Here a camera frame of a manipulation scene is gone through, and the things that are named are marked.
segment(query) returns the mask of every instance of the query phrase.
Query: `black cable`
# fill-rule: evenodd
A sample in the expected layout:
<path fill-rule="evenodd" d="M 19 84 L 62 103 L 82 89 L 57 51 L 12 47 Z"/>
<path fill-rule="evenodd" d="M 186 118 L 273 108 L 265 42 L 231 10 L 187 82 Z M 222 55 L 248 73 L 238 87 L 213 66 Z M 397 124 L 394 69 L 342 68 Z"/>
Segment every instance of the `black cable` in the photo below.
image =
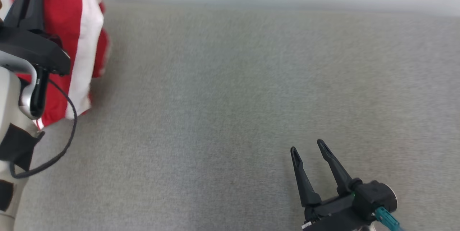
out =
<path fill-rule="evenodd" d="M 72 107 L 72 111 L 74 111 L 74 125 L 72 126 L 72 132 L 70 133 L 70 138 L 69 138 L 69 141 L 67 141 L 67 145 L 64 147 L 64 149 L 55 157 L 53 157 L 52 159 L 50 159 L 48 162 L 32 169 L 32 170 L 28 170 L 26 172 L 21 172 L 19 174 L 17 174 L 15 172 L 15 169 L 14 169 L 14 162 L 11 161 L 10 162 L 10 173 L 11 173 L 11 176 L 13 178 L 16 178 L 16 179 L 21 179 L 21 178 L 27 178 L 27 177 L 30 177 L 34 174 L 38 174 L 39 172 L 43 171 L 43 170 L 46 170 L 48 167 L 54 165 L 57 161 L 59 161 L 59 159 L 61 159 L 61 157 L 63 157 L 65 155 L 65 153 L 67 152 L 67 149 L 70 147 L 70 144 L 72 144 L 72 140 L 74 139 L 74 135 L 75 135 L 75 130 L 77 128 L 77 110 L 75 109 L 75 106 L 74 104 L 72 103 L 72 100 L 70 100 L 69 96 L 55 83 L 53 82 L 51 79 L 49 80 L 49 82 L 51 83 L 51 85 L 53 85 L 55 88 L 57 88 L 59 90 L 59 92 L 62 93 L 62 95 L 64 95 L 64 97 L 66 98 L 67 102 L 69 102 L 70 106 Z"/>

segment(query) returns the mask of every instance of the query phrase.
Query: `gray fabric surface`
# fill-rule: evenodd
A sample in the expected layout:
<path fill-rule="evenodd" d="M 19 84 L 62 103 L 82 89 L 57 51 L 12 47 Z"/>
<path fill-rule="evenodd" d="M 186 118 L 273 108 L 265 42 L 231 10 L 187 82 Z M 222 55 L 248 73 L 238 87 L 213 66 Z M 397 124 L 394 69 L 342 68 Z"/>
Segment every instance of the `gray fabric surface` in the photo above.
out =
<path fill-rule="evenodd" d="M 335 195 L 317 138 L 393 188 L 407 231 L 460 229 L 458 19 L 109 4 L 105 25 L 94 107 L 29 180 L 17 230 L 300 230 L 291 146 Z"/>

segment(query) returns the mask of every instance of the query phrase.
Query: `teal connector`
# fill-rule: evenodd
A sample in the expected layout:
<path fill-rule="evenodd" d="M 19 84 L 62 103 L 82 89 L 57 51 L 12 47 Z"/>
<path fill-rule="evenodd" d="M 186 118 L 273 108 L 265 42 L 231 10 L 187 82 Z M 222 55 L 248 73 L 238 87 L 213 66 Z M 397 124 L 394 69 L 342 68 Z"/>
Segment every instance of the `teal connector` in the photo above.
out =
<path fill-rule="evenodd" d="M 383 225 L 388 227 L 390 231 L 402 230 L 396 218 L 394 218 L 393 215 L 391 215 L 391 213 L 388 212 L 388 210 L 386 210 L 384 207 L 380 207 L 377 210 L 375 210 L 375 218 L 377 218 L 377 220 L 381 222 Z"/>

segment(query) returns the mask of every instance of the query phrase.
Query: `red garment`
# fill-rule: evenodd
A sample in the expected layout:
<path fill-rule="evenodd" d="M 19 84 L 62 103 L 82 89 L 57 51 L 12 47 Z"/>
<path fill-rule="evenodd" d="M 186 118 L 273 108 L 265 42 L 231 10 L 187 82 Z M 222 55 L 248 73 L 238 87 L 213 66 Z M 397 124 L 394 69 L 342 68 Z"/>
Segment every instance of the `red garment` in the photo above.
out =
<path fill-rule="evenodd" d="M 51 74 L 50 79 L 67 92 L 78 115 L 91 107 L 91 78 L 104 73 L 109 47 L 109 37 L 102 28 L 104 10 L 102 0 L 44 0 L 45 30 L 61 37 L 71 59 L 70 75 Z M 29 75 L 20 77 L 30 80 Z M 36 125 L 41 129 L 64 117 L 74 118 L 72 108 L 55 87 L 48 85 L 45 111 Z"/>

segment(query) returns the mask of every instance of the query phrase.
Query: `red and white fabric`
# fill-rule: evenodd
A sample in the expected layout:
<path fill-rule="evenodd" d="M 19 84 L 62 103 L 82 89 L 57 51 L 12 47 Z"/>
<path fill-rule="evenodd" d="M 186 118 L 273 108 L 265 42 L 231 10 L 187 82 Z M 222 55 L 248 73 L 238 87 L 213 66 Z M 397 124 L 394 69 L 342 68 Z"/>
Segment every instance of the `red and white fabric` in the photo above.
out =
<path fill-rule="evenodd" d="M 45 30 L 61 37 L 71 59 L 71 74 L 50 78 L 67 92 L 81 115 L 91 108 L 91 79 L 104 73 L 109 53 L 109 37 L 102 28 L 105 7 L 102 0 L 44 0 Z M 20 77 L 30 80 L 28 75 Z M 65 97 L 48 85 L 43 116 L 36 120 L 42 129 L 62 118 L 73 119 Z"/>

